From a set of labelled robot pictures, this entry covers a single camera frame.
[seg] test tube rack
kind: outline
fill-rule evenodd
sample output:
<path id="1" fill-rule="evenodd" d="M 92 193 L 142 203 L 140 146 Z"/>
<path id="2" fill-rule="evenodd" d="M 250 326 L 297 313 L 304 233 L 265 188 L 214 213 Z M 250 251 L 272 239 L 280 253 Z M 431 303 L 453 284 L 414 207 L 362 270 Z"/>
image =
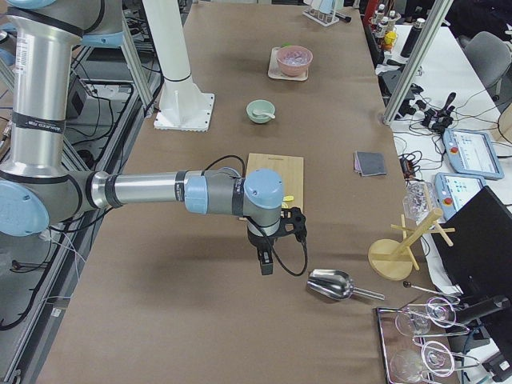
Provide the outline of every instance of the test tube rack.
<path id="1" fill-rule="evenodd" d="M 342 6 L 345 0 L 309 0 L 304 1 L 308 5 L 307 10 L 304 10 L 302 14 L 311 20 L 315 20 L 317 23 L 323 26 L 332 26 L 339 22 L 339 18 L 336 16 L 336 10 L 338 9 L 339 2 L 342 2 Z"/>

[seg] spoon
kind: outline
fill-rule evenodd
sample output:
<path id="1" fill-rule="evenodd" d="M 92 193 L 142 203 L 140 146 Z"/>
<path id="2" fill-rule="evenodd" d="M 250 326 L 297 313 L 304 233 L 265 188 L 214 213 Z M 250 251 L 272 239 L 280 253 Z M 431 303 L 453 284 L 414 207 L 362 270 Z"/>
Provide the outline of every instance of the spoon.
<path id="1" fill-rule="evenodd" d="M 352 294 L 376 300 L 385 299 L 383 294 L 356 288 L 352 277 L 342 270 L 313 270 L 307 279 L 307 286 L 333 300 L 344 300 Z"/>
<path id="2" fill-rule="evenodd" d="M 263 110 L 253 110 L 253 115 L 255 115 L 255 116 L 268 116 L 269 118 L 275 118 L 274 114 L 271 114 L 270 112 L 265 112 Z"/>

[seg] dark gray notebook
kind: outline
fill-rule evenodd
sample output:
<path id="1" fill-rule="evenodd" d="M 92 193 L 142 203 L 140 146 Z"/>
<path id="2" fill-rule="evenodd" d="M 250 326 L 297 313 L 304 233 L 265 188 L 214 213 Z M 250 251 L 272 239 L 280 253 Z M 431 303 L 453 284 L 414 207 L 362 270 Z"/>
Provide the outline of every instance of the dark gray notebook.
<path id="1" fill-rule="evenodd" d="M 375 152 L 354 152 L 354 170 L 361 176 L 375 176 L 386 174 L 384 157 Z"/>

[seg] brown table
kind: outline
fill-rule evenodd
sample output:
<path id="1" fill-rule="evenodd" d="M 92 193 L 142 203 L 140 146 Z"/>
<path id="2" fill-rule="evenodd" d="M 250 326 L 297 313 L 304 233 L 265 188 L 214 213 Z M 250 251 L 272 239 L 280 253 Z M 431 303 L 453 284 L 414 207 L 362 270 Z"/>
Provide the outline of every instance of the brown table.
<path id="1" fill-rule="evenodd" d="M 210 129 L 159 131 L 148 121 L 126 172 L 198 170 L 224 154 L 303 156 L 309 270 L 344 270 L 386 301 L 328 301 L 277 264 L 261 276 L 236 218 L 189 214 L 179 203 L 124 206 L 102 224 L 38 382 L 383 382 L 373 308 L 417 292 L 380 278 L 366 252 L 377 239 L 399 239 L 390 224 L 404 182 L 357 14 L 325 28 L 302 10 L 194 5 L 185 33 L 195 82 L 216 94 Z M 307 81 L 267 77 L 271 49 L 286 42 L 313 51 Z M 276 105 L 275 121 L 248 120 L 256 98 Z M 357 175 L 355 150 L 382 152 L 388 175 Z M 300 270 L 294 238 L 277 251 Z M 421 267 L 411 280 L 425 285 Z"/>

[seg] pink bowl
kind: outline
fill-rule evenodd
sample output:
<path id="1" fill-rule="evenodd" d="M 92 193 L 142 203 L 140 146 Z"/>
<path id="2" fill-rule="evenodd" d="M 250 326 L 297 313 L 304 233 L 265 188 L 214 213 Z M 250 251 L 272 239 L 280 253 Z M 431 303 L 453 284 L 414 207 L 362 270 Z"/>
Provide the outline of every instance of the pink bowl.
<path id="1" fill-rule="evenodd" d="M 284 46 L 278 50 L 277 60 L 281 72 L 295 77 L 307 71 L 313 54 L 303 46 Z"/>

